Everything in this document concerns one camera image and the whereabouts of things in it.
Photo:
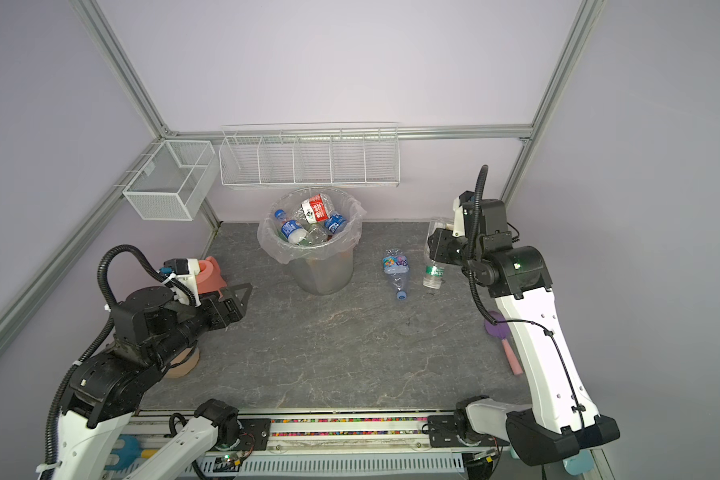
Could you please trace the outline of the cream label green-band bottle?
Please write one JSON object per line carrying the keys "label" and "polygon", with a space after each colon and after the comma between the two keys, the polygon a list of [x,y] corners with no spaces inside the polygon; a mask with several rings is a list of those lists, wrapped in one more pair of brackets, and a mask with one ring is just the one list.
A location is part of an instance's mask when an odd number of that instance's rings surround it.
{"label": "cream label green-band bottle", "polygon": [[443,284],[445,273],[444,259],[448,258],[448,247],[450,244],[451,230],[450,223],[446,218],[432,219],[426,234],[425,273],[423,286],[439,290]]}

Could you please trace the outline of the clear plastic bin liner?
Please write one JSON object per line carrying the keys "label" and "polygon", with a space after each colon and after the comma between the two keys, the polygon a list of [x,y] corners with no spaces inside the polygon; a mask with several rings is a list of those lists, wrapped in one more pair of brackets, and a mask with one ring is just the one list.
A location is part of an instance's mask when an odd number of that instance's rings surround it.
{"label": "clear plastic bin liner", "polygon": [[[301,203],[319,193],[326,194],[332,200],[334,213],[339,213],[347,219],[346,227],[320,245],[312,246],[306,239],[300,244],[290,244],[280,232],[281,223],[274,217],[275,211],[284,210],[305,228],[310,223],[306,221],[301,211]],[[300,188],[286,194],[270,207],[265,218],[259,223],[257,239],[261,248],[281,264],[289,264],[296,260],[327,260],[357,246],[366,214],[367,211],[361,202],[344,190],[333,187]]]}

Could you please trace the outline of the pink watering can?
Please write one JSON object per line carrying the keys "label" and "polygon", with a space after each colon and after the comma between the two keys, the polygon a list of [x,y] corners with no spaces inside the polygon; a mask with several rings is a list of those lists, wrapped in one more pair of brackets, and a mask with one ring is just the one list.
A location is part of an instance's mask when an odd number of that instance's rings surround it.
{"label": "pink watering can", "polygon": [[219,292],[227,287],[227,282],[222,278],[220,266],[214,257],[201,259],[198,265],[200,271],[196,275],[196,283],[199,294]]}

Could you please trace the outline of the colourful label blue-cap bottle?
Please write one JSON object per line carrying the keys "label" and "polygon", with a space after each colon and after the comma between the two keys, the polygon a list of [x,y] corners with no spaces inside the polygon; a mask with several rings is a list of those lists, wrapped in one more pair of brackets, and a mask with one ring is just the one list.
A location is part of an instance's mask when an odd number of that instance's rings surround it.
{"label": "colourful label blue-cap bottle", "polygon": [[395,290],[397,300],[405,300],[408,294],[410,265],[400,249],[388,249],[382,259],[382,269]]}

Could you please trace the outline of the small white mesh basket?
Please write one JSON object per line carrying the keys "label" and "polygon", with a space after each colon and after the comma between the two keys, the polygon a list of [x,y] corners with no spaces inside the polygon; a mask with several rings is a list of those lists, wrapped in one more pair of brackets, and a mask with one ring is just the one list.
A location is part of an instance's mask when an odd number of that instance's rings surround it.
{"label": "small white mesh basket", "polygon": [[209,141],[165,140],[123,190],[148,221],[192,221],[219,174]]}

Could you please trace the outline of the teal garden shovel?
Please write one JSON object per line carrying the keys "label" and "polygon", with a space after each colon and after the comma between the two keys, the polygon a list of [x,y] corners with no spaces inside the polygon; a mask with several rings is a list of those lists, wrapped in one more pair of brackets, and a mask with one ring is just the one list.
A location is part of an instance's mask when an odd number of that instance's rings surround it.
{"label": "teal garden shovel", "polygon": [[595,468],[590,450],[581,450],[576,455],[562,460],[565,471],[571,476],[583,476]]}

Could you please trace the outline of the green label lime bottle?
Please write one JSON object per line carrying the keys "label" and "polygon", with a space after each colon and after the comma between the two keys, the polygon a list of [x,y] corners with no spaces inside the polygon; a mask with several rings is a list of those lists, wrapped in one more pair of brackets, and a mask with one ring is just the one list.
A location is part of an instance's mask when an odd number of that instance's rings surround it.
{"label": "green label lime bottle", "polygon": [[332,237],[330,231],[319,223],[308,224],[305,229],[307,230],[306,240],[312,246],[323,244]]}

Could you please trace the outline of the red white label bottle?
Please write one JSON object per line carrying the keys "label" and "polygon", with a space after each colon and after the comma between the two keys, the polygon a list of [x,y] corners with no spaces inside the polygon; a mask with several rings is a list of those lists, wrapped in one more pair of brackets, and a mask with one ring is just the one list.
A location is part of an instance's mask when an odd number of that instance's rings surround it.
{"label": "red white label bottle", "polygon": [[301,203],[301,211],[310,224],[324,223],[335,212],[332,200],[323,193],[313,195]]}

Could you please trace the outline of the small blue-cap water bottle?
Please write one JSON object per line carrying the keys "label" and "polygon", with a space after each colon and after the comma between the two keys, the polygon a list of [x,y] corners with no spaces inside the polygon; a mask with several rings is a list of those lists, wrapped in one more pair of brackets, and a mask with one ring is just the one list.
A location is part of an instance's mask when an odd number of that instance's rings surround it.
{"label": "small blue-cap water bottle", "polygon": [[274,217],[281,223],[280,232],[290,244],[300,244],[306,239],[307,231],[302,224],[284,210],[276,210]]}

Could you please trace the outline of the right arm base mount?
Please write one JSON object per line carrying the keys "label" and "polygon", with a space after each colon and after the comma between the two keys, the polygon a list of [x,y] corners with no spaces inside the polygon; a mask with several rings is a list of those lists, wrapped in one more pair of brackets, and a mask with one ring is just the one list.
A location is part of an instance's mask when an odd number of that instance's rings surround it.
{"label": "right arm base mount", "polygon": [[466,428],[457,413],[430,415],[421,428],[433,448],[471,447]]}

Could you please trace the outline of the bowl of green plant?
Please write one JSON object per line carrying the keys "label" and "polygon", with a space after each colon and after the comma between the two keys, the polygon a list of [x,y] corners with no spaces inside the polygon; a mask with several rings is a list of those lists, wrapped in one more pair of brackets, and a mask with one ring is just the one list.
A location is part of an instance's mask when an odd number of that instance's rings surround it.
{"label": "bowl of green plant", "polygon": [[165,377],[169,379],[181,378],[188,375],[199,363],[200,350],[197,346],[184,350],[171,364]]}

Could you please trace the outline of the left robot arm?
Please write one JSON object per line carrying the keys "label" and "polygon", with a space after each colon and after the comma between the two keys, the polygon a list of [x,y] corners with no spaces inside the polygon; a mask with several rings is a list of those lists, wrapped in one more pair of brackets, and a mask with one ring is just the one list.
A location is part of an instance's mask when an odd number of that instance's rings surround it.
{"label": "left robot arm", "polygon": [[[118,300],[109,267],[131,254],[154,285]],[[129,244],[108,250],[96,279],[108,319],[63,377],[47,415],[41,479],[96,479],[110,450],[145,395],[174,368],[184,365],[202,335],[242,320],[253,287],[249,283],[200,293],[187,258],[155,268]]]}

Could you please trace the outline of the grey mesh trash bin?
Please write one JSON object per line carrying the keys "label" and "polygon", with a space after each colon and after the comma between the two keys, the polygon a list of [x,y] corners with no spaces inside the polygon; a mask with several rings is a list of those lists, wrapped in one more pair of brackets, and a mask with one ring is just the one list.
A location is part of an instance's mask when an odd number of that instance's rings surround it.
{"label": "grey mesh trash bin", "polygon": [[354,248],[327,260],[296,260],[284,265],[302,289],[315,295],[328,295],[338,292],[351,280]]}

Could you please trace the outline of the Pocari Sweat bottle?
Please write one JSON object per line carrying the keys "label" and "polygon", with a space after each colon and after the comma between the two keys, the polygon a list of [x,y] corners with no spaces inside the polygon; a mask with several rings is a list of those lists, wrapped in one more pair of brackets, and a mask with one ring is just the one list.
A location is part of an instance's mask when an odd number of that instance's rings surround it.
{"label": "Pocari Sweat bottle", "polygon": [[324,221],[323,225],[331,235],[336,235],[346,227],[347,223],[348,221],[343,215],[334,213]]}

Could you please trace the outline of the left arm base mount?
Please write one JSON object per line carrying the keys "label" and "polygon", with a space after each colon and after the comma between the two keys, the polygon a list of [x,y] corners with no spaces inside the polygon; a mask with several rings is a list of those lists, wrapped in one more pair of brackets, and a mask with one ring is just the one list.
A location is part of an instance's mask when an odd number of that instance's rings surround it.
{"label": "left arm base mount", "polygon": [[233,446],[234,451],[264,451],[270,438],[272,420],[270,418],[240,418],[239,436],[237,443]]}

